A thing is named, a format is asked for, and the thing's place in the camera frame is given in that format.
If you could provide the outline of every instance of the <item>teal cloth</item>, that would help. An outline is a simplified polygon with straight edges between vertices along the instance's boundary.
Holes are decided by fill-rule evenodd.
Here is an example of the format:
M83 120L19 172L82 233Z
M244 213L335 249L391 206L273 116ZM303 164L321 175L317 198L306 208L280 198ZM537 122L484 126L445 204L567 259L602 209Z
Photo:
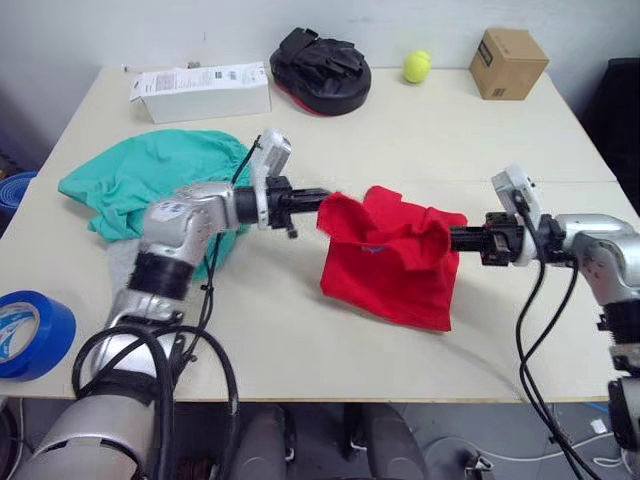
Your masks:
M106 241L138 238L150 203L192 183L231 181L247 152L224 132L160 130L114 145L60 180L58 191L98 212L89 222L89 230ZM250 185L248 167L236 185ZM223 235L218 263L244 230L246 227ZM209 258L213 243L214 239L209 242ZM204 264L195 275L205 275Z

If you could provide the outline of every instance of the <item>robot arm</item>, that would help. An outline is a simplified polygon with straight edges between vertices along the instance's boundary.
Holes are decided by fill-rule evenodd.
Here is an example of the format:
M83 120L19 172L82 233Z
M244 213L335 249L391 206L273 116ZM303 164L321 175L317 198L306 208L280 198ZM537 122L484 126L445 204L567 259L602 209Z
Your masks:
M285 228L294 238L291 215L316 211L329 192L294 190L280 176L290 152L286 138L268 129L249 153L251 188L191 185L151 205L133 273L127 288L116 295L106 327L135 325L153 331L181 323L182 302L212 235L255 223ZM93 373L136 340L120 334L102 342L93 357ZM175 367L172 362L182 360L179 336L164 335L158 341ZM142 478L142 472L151 471L154 377L148 348L133 350L62 414L16 478Z
M603 308L599 330L611 332L609 349L616 370L630 376L609 383L609 412L619 445L640 450L640 234L608 215L541 214L534 184L522 169L508 167L493 177L505 212L488 213L481 227L454 227L452 249L477 251L484 265L527 265L537 258L525 228L527 211L548 264L576 259L578 268Z

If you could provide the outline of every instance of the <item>table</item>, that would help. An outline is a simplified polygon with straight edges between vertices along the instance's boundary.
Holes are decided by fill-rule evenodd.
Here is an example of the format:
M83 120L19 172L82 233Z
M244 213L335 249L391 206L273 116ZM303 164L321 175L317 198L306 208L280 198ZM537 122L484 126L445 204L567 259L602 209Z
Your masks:
M0 382L6 395L70 397L78 349L104 325L112 292L105 244L86 230L90 209L57 193L77 166L126 137L160 128L221 129L245 143L268 126L293 146L285 169L296 188L322 186L361 197L373 184L411 202L464 212L471 224L500 210L490 177L520 163L538 184L550 213L608 213L640 228L640 220L543 75L524 102L480 99L467 71L436 70L421 86L400 72L373 72L365 105L337 118L308 115L278 90L270 114L156 126L127 103L131 75L104 69L54 148L0 240L0 292L41 291L68 305L78 333L49 374L26 383ZM482 267L463 254L452 306L453 331L434 334L374 319L319 289L328 240L315 215L295 219L300 238L253 228L216 274L209 330L227 349L245 400L517 401L514 324L537 273ZM525 330L546 324L569 280L550 269ZM195 322L201 292L186 301ZM553 334L531 364L551 401L600 400L616 376L599 308L581 279ZM177 400L225 397L222 371L204 344L183 374Z

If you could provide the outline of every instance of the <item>black cable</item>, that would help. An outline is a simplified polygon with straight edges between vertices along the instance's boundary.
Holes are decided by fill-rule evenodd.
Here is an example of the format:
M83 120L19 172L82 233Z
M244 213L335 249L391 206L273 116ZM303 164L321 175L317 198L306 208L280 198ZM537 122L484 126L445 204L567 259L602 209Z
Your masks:
M151 358L156 369L158 382L157 405L159 419L160 449L156 461L156 480L170 480L172 478L172 453L173 453L173 382L169 361L164 354L160 342L145 330L132 326L116 326L102 330L90 337L80 348L71 372L71 385L78 398L80 393L80 375L82 366L91 350L101 341L113 335L133 335L138 337L140 345L146 344L151 353Z
M538 414L540 419L547 426L549 431L552 433L553 438L556 440L556 442L558 443L558 445L560 446L560 448L564 452L565 459L566 459L567 463L569 464L569 466L571 467L571 470L575 474L576 478L582 480L583 477L582 477L582 474L580 473L580 470L576 466L572 456L568 453L567 449L569 448L569 443L566 440L564 434L562 433L559 425L555 421L555 417L549 411L544 399L542 398L542 395L540 395L540 392L539 392L539 390L537 388L537 385L536 385L535 381L533 380L533 376L531 375L531 372L529 371L529 367L527 366L527 362L525 361L525 353L524 353L524 348L522 346L522 325L524 323L524 319L526 317L526 314L527 314L531 304L533 303L533 300L537 296L538 291L540 290L540 287L541 287L542 282L544 280L544 275L545 275L545 271L546 271L546 261L545 261L545 257L544 257L544 251L542 249L542 246L540 245L540 241L538 239L535 227L533 226L533 222L531 221L531 217L529 216L529 212L525 208L525 204L524 204L523 199L521 197L519 197L518 195L515 195L514 196L514 202L515 202L516 206L518 207L518 213L520 213L520 215L524 219L525 226L526 226L527 230L531 234L531 238L533 239L533 243L534 243L535 248L536 248L538 261L540 263L540 270L539 270L539 273L538 273L538 280L536 281L536 284L535 284L531 294L529 295L529 298L527 299L527 302L525 303L522 311L520 312L520 315L518 316L518 321L516 322L516 346L517 346L517 349L518 349L518 357L520 359L520 368L519 368L520 382L522 383L522 387L523 387L523 389L525 391L525 394L526 394L527 398L529 399L529 402L531 403L531 406L536 411L536 413ZM529 388L529 385L527 384L527 381L531 385L531 389L533 389L533 391L535 392L535 394L536 394L535 397L532 394L531 389Z
M258 146L259 139L260 137L256 139L256 141L251 146L251 149L249 150L247 155L245 155L244 159L242 160L242 162L234 172L231 178L232 185L235 185L235 183L238 181L238 178L240 177L242 171L244 170L247 163L249 162L251 155L253 154L254 150ZM200 309L200 317L198 319L198 325L195 327L188 326L188 325L171 326L171 327L157 330L153 332L153 335L151 336L151 339L155 340L155 342L157 343L157 346L159 346L160 349L162 349L162 347L154 337L166 335L173 332L188 332L194 335L194 338L191 341L191 344L183 354L183 357L182 357L183 361L182 361L182 364L180 365L179 372L182 372L186 367L186 365L188 364L188 362L193 359L193 352L195 350L195 347L197 345L199 338L204 338L205 341L211 346L211 348L214 350L214 352L220 359L220 363L222 364L222 368L225 374L225 380L227 382L227 391L228 391L228 397L229 397L228 398L229 424L227 428L226 448L222 456L222 461L220 462L220 469L216 473L216 480L225 480L226 477L228 476L229 474L228 472L230 471L233 457L235 454L235 449L238 443L238 434L239 434L239 397L238 397L238 387L237 387L235 374L233 373L233 368L231 366L231 362L229 361L229 357L227 356L226 352L222 348L222 345L220 345L220 343L218 343L218 341L205 330L206 326L209 323L209 320L211 319L211 315L213 312L213 300L214 300L213 276L216 269L221 242L222 242L222 234L219 233L216 235L216 239L215 239L215 243L214 243L214 247L211 255L212 257L211 264L209 264L207 255L205 254L204 256L204 265L207 271L207 283L206 285L204 285L205 295L202 301L202 307ZM84 363L86 356L91 351L91 349L97 344L97 342L100 341L101 339L111 335L120 334L120 332L114 331L114 329L118 329L118 328L134 329L136 333L133 333L133 335L138 336L139 339L132 342L127 347L123 348L120 352L118 352L102 369L100 369L99 372L96 373L96 375L86 385L84 385L81 388L80 372L82 370L82 365ZM150 335L146 332L143 332L144 333L143 335L143 334L140 334L140 332L141 330L136 329L135 327L114 327L112 329L99 332L98 334L94 335L87 341L87 343L82 347L82 349L78 353L78 356L76 357L76 362L74 363L74 368L72 372L72 385L73 385L74 392L76 393L76 396L78 398L82 398L83 396L86 396L89 392L91 392L91 390L104 378L104 376L108 372L113 370L118 363L120 363L127 355L133 352L136 348L142 346L143 343L147 344L150 350L152 349L151 347L152 342L149 341L149 338L148 338L148 336ZM94 340L94 337L99 337L100 340ZM156 372L158 372L159 370L164 370L164 366L159 368L159 363L156 362L156 359L153 356L153 354L152 354L152 357L154 358L154 364L156 364ZM164 360L164 363L166 363L167 365L167 371L169 372L169 378L170 378L171 373L168 365L168 360L164 356L163 350L162 350L162 358ZM174 385L173 380L170 380L169 383L171 387L173 387ZM171 404L172 404L173 403L172 388L170 389L170 398L171 398ZM160 437L161 437L161 449L162 449L162 445L166 443L166 438L162 434L160 435Z
M1 437L0 441L7 440L9 442L9 445L7 445L4 465L0 465L0 478L9 478L11 472L15 473L15 470L17 470L17 467L22 460L23 454L20 451L20 443L22 439L20 437L24 437L25 432L24 410L20 413L22 414L22 428L18 427L16 416L9 407L5 406L2 411L0 411L0 425L2 425L2 429L6 430L7 433L7 436Z
M238 181L238 178L240 178L242 171L249 163L249 159L251 158L251 155L253 155L253 152L258 147L259 141L260 141L260 137L256 138L256 140L253 142L253 145L251 145L251 148L242 159L242 162L240 162L240 165L238 165L238 168L236 168L236 171L233 173L233 176L231 177L232 186L235 186L236 182ZM205 293L204 293L204 298L202 299L202 306L200 307L200 317L198 319L198 328L202 330L207 328L207 325L211 320L211 314L213 313L213 300L214 300L213 275L215 274L216 266L218 263L218 256L220 253L220 244L222 243L222 235L223 234L221 233L216 234L215 243L213 244L213 251L211 252L211 263L209 263L209 259L207 258L206 254L203 260L205 269L207 270L207 283L206 285L203 286ZM187 366L187 364L194 359L193 352L196 349L196 345L198 344L199 339L200 337L196 335L191 341L191 343L189 344L189 346L187 347L187 349L185 350L182 356L182 363L179 369L180 372L182 372L184 368Z
M196 335L198 337L202 337L205 341L211 346L214 350L215 354L218 356L220 360L220 364L222 365L222 370L224 371L225 381L227 384L227 392L228 392L228 409L229 409L229 424L227 426L227 442L225 452L222 455L222 461L220 462L221 467L216 473L216 480L225 479L228 475L229 469L231 468L231 462L233 461L233 457L235 454L235 448L238 444L238 434L239 434L239 395L238 395L238 384L236 381L235 374L233 372L233 367L231 365L231 361L227 356L222 345L211 335L209 332L201 330L198 327L191 325L175 325L166 328L162 328L156 330L151 333L154 337L160 337L162 335L168 335L174 332L186 332ZM113 370L116 365L124 359L127 355L133 352L136 348L142 346L145 343L142 339L138 339L127 347L123 348L120 352L113 356L109 362L100 369L98 373L87 382L82 388L79 388L79 378L74 379L72 375L72 385L74 388L74 392L76 392L76 396L78 398L82 398L86 396L100 381L104 376L111 370ZM82 369L82 362L79 365L79 370Z
M33 455L34 452L34 448L33 445L31 445L31 443L29 443L28 440L26 439L22 439L22 438L18 438L18 437L0 437L0 440L9 440L11 442L15 442L15 443L22 443L25 447L27 447L27 450L29 450L29 453L31 455Z
M195 335L196 337L202 337L213 349L222 365L225 381L227 383L227 406L229 414L229 423L227 424L226 443L225 450L220 460L220 468L216 472L216 480L226 480L231 471L233 459L235 457L236 448L238 446L238 435L240 433L240 409L239 409L239 395L238 384L233 372L231 361L227 356L222 345L215 339L209 332L202 330L198 327L191 325L175 325L171 327L162 328L154 335L162 336L174 332L186 332Z
M516 201L516 205L518 205L518 198L516 197L516 198L514 198L514 200ZM528 368L528 365L527 365L527 361L529 360L529 358L531 358L533 353L538 349L538 347L540 346L542 341L544 341L544 339L547 337L547 335L550 333L550 331L555 326L556 322L560 318L560 315L564 311L564 308L566 307L566 305L567 305L567 303L569 301L569 298L571 297L571 294L572 294L573 289L575 287L575 283L577 281L577 264L574 261L571 282L569 284L569 288L567 289L567 292L566 292L566 294L565 294L560 306L558 307L556 313L554 314L553 318L551 319L551 321L549 322L549 324L547 325L547 327L545 328L543 333L540 335L540 337L536 340L534 345L531 347L531 349L529 349L529 351L525 355L524 354L524 349L522 348L522 323L523 323L524 317L525 317L525 315L526 315L526 313L527 313L527 311L528 311L528 309L529 309L529 307L531 305L531 302L533 301L533 299L535 298L535 296L538 293L539 285L542 283L541 282L541 277L544 277L544 265L545 265L545 262L544 262L544 250L543 250L542 246L540 245L540 241L539 241L539 239L537 237L537 234L535 232L535 228L533 226L533 222L531 221L531 218L529 216L528 211L526 209L524 209L524 208L519 208L518 212L523 217L523 219L525 221L525 226L526 226L527 230L529 231L529 233L531 234L531 236L533 238L533 241L534 241L534 244L535 244L535 247L536 247L536 252L537 252L537 255L538 255L538 260L540 261L540 274L538 276L538 280L539 281L536 282L536 287L538 287L538 288L534 287L534 291L532 291L531 295L529 296L529 299L525 303L525 307L521 311L521 313L520 313L520 315L518 317L518 322L516 323L516 345L517 345L517 348L518 348L518 356L519 356L520 362L521 362L520 363L520 369L519 369L520 380L522 382L522 386L523 386L523 388L525 390L527 398L529 399L529 401L531 402L532 406L534 407L534 410L536 410L536 413L538 413L538 415L540 416L542 421L545 423L547 428L553 434L553 437L558 442L558 445L562 448L562 450L563 450L563 452L565 454L565 458L567 459L567 462L571 466L571 468L572 468L574 474L576 475L576 477L579 478L579 479L583 478L581 473L580 473L580 471L578 470L577 466L575 465L574 460L575 460L575 462L578 463L578 465L580 465L580 467L582 467L589 474L589 476L591 476L595 480L600 480L600 477L578 455L578 453L575 451L575 449L571 446L571 444L567 440L566 436L564 435L564 433L562 432L560 426L558 425L555 417L549 411L549 409L548 409L548 407L546 405L546 402L544 401L544 398L540 394L538 386L535 383L535 380L533 379L533 376L531 375L531 372L529 371L529 368Z

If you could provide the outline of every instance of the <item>blue tape roll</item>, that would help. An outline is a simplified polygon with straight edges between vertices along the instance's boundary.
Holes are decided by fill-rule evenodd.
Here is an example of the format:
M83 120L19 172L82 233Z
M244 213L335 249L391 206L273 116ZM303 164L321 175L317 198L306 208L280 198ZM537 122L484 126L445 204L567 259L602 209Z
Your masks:
M13 175L0 182L0 211L12 215L20 205L29 182L38 172L25 172Z
M25 290L1 297L0 378L24 381L44 375L69 351L75 333L71 310L41 293ZM20 336L23 341L16 346Z

